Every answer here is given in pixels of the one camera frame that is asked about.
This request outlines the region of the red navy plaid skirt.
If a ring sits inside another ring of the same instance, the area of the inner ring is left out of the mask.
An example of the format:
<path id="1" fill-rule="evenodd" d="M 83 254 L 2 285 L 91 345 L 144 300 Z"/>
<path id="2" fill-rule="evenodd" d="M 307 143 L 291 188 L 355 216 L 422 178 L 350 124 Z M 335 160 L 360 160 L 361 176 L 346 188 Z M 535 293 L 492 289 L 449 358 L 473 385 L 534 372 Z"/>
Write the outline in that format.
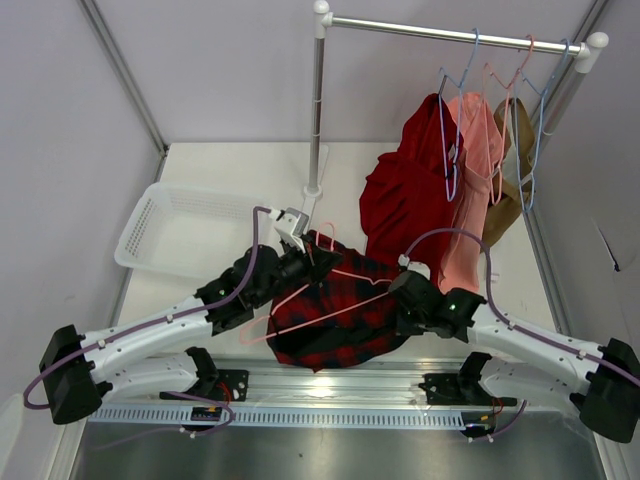
<path id="1" fill-rule="evenodd" d="M 277 297 L 266 330 L 276 360 L 318 372 L 363 364 L 399 349 L 396 302 L 389 285 L 400 270 L 312 230 L 314 240 L 342 256 L 325 280 Z"/>

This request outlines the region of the pink wire hanger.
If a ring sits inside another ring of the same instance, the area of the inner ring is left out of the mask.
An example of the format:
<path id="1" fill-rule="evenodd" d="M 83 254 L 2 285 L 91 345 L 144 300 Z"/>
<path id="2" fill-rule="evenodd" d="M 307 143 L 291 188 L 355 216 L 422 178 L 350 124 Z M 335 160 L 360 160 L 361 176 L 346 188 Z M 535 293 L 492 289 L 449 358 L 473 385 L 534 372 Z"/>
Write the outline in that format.
<path id="1" fill-rule="evenodd" d="M 242 344 L 329 328 L 380 330 L 391 324 L 388 288 L 399 269 L 344 246 L 335 240 L 335 233 L 330 222 L 310 232 L 319 247 L 342 253 L 342 263 L 322 283 L 295 287 L 274 300 L 268 314 L 240 329 Z"/>

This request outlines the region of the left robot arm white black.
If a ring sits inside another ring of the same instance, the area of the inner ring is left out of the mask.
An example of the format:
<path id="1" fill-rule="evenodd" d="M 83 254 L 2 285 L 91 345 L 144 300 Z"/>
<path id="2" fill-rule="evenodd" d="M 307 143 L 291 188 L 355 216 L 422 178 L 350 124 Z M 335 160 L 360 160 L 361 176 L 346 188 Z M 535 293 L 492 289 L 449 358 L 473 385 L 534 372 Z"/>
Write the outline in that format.
<path id="1" fill-rule="evenodd" d="M 190 347 L 165 362 L 155 354 L 233 330 L 289 288 L 316 285 L 341 263 L 340 253 L 314 245 L 308 235 L 300 241 L 283 252 L 254 244 L 218 278 L 147 319 L 86 333 L 74 325 L 57 329 L 39 363 L 43 409 L 54 424 L 66 425 L 113 398 L 209 398 L 218 372 L 205 349 Z"/>

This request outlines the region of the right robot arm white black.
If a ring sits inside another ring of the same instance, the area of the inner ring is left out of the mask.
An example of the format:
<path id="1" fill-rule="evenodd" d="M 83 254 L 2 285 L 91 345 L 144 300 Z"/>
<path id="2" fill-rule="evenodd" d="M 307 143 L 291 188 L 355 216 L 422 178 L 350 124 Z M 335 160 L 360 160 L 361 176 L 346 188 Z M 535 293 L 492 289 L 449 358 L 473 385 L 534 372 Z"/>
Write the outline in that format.
<path id="1" fill-rule="evenodd" d="M 389 288 L 405 335 L 433 333 L 476 346 L 459 371 L 468 403 L 508 397 L 573 415 L 591 431 L 628 444 L 639 421 L 639 359 L 612 338 L 607 344 L 540 328 L 497 308 L 491 297 L 454 288 L 446 294 L 407 270 Z"/>

